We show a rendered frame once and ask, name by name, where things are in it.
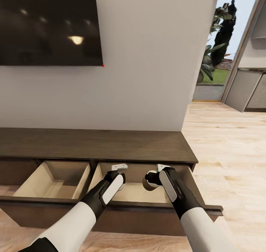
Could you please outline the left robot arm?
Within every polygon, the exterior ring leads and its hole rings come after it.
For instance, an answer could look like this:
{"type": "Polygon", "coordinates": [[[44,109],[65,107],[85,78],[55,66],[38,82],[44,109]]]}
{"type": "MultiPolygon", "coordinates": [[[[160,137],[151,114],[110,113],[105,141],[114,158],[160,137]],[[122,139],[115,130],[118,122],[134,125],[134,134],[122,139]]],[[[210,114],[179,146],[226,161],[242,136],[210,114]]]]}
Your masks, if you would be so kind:
{"type": "Polygon", "coordinates": [[[126,164],[112,165],[104,179],[65,216],[18,252],[78,252],[89,232],[123,183],[126,164]]]}

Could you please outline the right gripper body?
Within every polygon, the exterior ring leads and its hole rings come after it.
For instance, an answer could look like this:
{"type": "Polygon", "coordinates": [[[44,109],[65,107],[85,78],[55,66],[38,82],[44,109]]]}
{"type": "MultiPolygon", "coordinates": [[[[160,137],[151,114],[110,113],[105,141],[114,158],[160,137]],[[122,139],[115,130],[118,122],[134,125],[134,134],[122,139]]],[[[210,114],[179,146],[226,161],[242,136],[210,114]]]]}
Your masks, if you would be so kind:
{"type": "Polygon", "coordinates": [[[148,174],[149,174],[149,179],[148,179],[149,183],[153,183],[153,184],[157,184],[159,186],[162,186],[162,183],[160,184],[157,181],[157,175],[159,174],[159,172],[158,173],[148,172],[148,174]]]}

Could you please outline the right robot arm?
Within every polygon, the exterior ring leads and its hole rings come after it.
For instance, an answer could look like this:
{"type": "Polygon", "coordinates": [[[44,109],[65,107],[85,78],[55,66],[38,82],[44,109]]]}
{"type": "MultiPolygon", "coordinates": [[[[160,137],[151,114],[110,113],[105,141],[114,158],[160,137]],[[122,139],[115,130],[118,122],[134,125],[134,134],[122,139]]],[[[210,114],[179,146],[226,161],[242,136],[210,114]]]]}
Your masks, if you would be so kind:
{"type": "Polygon", "coordinates": [[[148,172],[145,179],[164,187],[184,228],[192,252],[240,252],[201,207],[175,168],[158,164],[157,172],[148,172]]]}

